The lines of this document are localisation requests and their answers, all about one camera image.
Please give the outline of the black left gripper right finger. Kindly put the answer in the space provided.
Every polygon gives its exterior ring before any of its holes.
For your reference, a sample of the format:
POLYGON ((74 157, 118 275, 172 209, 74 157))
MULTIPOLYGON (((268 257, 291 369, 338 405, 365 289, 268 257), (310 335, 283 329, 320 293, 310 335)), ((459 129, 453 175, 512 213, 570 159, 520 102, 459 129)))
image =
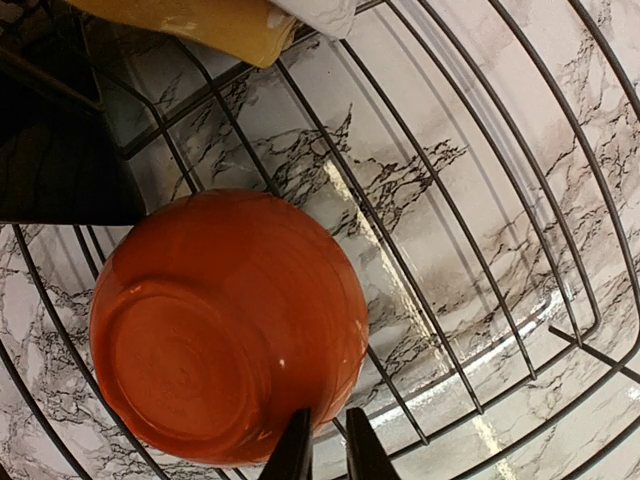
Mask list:
POLYGON ((346 412, 348 478, 354 480, 398 480, 369 420, 360 408, 346 412))

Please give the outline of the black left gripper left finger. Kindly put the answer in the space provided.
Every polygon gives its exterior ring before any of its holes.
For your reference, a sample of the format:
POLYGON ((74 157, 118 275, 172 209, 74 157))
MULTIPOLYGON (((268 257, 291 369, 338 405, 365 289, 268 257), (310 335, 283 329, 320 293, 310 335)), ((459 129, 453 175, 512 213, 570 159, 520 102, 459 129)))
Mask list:
POLYGON ((309 408, 299 409, 291 416, 259 480, 308 480, 313 477, 311 420, 309 408))

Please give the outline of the white ceramic bowl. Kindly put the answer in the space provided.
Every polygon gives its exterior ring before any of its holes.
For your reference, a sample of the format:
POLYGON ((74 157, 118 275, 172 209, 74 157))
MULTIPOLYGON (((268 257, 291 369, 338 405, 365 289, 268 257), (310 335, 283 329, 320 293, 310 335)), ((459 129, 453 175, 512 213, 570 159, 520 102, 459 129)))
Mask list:
POLYGON ((107 404, 141 441, 215 466, 265 462, 292 414, 328 423, 366 357, 368 309, 333 237, 273 195, 219 189, 134 226, 91 302, 107 404))

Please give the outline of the white square floral plate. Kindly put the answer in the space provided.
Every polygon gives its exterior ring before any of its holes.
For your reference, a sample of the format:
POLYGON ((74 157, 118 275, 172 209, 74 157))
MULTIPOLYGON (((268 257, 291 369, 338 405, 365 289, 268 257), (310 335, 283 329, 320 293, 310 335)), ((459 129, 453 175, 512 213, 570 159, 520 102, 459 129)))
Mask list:
POLYGON ((4 223, 122 226, 146 214, 87 54, 65 2, 2 2, 4 223))

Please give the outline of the yellow polka dot plate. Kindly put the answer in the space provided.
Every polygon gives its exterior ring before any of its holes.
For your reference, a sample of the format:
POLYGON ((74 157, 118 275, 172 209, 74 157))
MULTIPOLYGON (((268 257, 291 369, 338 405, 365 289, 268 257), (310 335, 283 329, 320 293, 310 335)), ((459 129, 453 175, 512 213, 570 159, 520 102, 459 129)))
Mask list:
POLYGON ((110 22, 166 33, 266 68, 292 41, 296 19, 262 0, 70 0, 110 22))

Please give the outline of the round brown rim floral plate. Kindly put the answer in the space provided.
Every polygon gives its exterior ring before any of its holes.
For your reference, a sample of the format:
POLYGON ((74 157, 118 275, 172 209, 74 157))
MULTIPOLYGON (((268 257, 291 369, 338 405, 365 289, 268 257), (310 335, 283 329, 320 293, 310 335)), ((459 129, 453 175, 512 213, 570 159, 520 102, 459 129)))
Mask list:
POLYGON ((355 18, 356 0, 271 0, 287 14, 334 39, 344 39, 355 18))

